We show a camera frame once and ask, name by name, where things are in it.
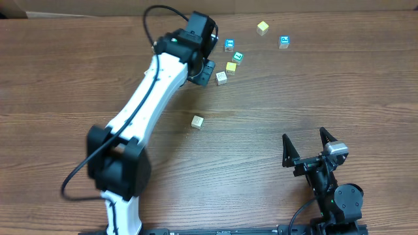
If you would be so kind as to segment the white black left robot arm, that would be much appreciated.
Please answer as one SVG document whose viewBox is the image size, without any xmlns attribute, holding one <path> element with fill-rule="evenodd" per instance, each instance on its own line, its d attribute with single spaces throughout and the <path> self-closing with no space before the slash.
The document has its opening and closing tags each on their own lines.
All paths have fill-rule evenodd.
<svg viewBox="0 0 418 235">
<path fill-rule="evenodd" d="M 87 135 L 88 176 L 105 201 L 108 225 L 102 234 L 140 234 L 139 196 L 151 165 L 146 146 L 167 103 L 186 82 L 206 86 L 215 63 L 208 56 L 218 40 L 213 19 L 193 12 L 185 29 L 160 37 L 144 79 L 123 110 L 104 128 Z"/>
</svg>

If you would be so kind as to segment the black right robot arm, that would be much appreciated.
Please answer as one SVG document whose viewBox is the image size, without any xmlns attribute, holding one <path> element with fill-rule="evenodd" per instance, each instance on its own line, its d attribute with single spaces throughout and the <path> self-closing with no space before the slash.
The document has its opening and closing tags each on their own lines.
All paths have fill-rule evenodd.
<svg viewBox="0 0 418 235">
<path fill-rule="evenodd" d="M 279 225 L 278 234 L 368 234 L 366 225 L 358 224 L 362 218 L 364 192 L 358 185 L 338 185 L 334 171 L 342 165 L 349 150 L 326 128 L 319 129 L 323 151 L 315 157 L 302 159 L 290 138 L 282 135 L 282 166 L 294 168 L 295 177 L 304 176 L 313 191 L 313 198 L 301 206 L 288 225 Z M 308 225 L 296 225 L 297 216 L 313 202 L 319 206 L 321 216 Z"/>
</svg>

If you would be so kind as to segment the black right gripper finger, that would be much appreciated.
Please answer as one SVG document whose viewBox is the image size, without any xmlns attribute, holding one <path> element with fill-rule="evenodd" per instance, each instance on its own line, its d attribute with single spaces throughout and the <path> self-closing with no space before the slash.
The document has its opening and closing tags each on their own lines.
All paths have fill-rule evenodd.
<svg viewBox="0 0 418 235">
<path fill-rule="evenodd" d="M 295 166 L 297 164 L 297 161 L 300 160 L 300 155 L 298 154 L 293 143 L 291 142 L 290 138 L 286 134 L 282 135 L 282 142 L 283 142 L 282 166 L 287 167 L 287 168 Z"/>
<path fill-rule="evenodd" d="M 321 127 L 319 129 L 321 142 L 323 145 L 323 151 L 324 152 L 335 152 L 335 142 L 337 142 L 337 139 L 331 135 L 326 128 Z"/>
</svg>

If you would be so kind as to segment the red elephant wooden block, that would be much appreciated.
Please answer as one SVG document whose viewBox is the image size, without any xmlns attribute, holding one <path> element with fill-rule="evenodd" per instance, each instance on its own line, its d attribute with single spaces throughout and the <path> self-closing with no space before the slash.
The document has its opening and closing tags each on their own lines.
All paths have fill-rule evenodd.
<svg viewBox="0 0 418 235">
<path fill-rule="evenodd" d="M 196 129 L 202 129 L 204 118 L 200 116 L 193 116 L 191 126 Z"/>
</svg>

